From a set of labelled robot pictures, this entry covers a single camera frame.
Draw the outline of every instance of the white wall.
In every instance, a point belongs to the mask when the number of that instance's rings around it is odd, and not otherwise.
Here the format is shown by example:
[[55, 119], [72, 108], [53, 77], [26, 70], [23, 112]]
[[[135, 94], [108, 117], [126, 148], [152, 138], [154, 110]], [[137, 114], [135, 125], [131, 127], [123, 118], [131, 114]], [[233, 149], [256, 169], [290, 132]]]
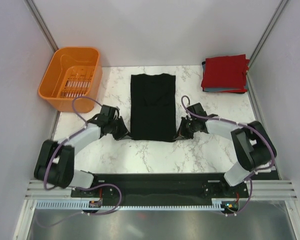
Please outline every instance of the white wall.
[[52, 50], [23, 0], [0, 0], [0, 240], [12, 239], [55, 111], [37, 89]]
[[34, 0], [59, 48], [92, 46], [103, 66], [200, 65], [251, 56], [280, 0]]
[[280, 173], [300, 201], [300, 0], [289, 2], [249, 73]]

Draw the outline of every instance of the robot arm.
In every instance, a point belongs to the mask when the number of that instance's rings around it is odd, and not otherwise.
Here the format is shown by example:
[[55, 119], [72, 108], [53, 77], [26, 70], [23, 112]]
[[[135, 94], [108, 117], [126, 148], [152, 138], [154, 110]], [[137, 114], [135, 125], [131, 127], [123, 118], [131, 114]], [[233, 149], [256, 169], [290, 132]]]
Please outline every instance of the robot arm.
[[[89, 188], [93, 182], [94, 175], [90, 172], [75, 170], [75, 155], [90, 143], [112, 134], [115, 140], [130, 138], [123, 118], [119, 117], [119, 111], [115, 107], [103, 105], [99, 114], [87, 121], [85, 131], [71, 138], [58, 151], [56, 157], [58, 163], [53, 162], [48, 173], [47, 182], [57, 187], [68, 186]], [[44, 180], [47, 166], [51, 157], [64, 139], [57, 141], [46, 140], [43, 142], [41, 151], [34, 169], [34, 177]]]
[[[219, 121], [219, 117], [215, 114], [207, 116], [200, 103], [191, 105], [187, 109], [196, 115], [215, 118], [216, 120], [182, 117], [176, 140], [192, 139], [195, 132], [204, 132], [206, 134], [219, 135], [233, 141], [238, 162], [224, 174], [224, 179], [230, 187], [242, 183], [251, 172], [271, 160], [269, 149], [255, 133], [232, 123]], [[277, 151], [262, 124], [258, 121], [253, 121], [247, 125], [257, 130], [266, 139], [276, 157]]]

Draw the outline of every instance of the red towel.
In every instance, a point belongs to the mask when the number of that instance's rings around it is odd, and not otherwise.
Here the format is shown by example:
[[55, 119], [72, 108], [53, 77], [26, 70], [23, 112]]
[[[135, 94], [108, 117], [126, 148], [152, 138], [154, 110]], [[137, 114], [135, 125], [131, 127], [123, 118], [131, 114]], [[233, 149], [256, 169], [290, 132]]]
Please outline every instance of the red towel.
[[234, 88], [224, 92], [246, 92], [246, 72], [249, 60], [246, 55], [218, 56], [206, 58], [205, 71], [201, 87], [204, 88]]

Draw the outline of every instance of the fabric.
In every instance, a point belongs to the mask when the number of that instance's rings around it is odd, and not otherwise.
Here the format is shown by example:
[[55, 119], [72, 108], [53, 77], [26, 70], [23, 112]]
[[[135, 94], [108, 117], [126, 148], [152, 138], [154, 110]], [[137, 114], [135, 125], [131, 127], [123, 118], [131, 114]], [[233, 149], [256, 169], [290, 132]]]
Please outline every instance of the fabric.
[[[202, 63], [202, 69], [203, 69], [203, 76], [205, 74], [206, 70], [206, 62], [203, 61]], [[248, 82], [245, 83], [244, 89], [248, 91]], [[239, 88], [227, 88], [227, 87], [205, 87], [203, 88], [204, 92], [208, 93], [244, 93], [242, 89]]]
[[131, 75], [130, 134], [134, 140], [173, 142], [176, 76]]
[[247, 92], [248, 63], [249, 60], [246, 59], [245, 54], [207, 58], [202, 63], [204, 68], [202, 89], [204, 91], [223, 89], [221, 92]]

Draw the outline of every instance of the stack of folded clothes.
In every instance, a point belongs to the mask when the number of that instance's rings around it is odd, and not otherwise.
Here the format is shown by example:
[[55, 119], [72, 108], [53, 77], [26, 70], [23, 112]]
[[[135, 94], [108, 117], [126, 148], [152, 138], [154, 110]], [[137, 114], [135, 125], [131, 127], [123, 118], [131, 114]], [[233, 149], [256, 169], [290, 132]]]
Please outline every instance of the stack of folded clothes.
[[248, 63], [249, 59], [246, 59], [245, 54], [206, 58], [202, 62], [202, 90], [213, 93], [247, 92]]

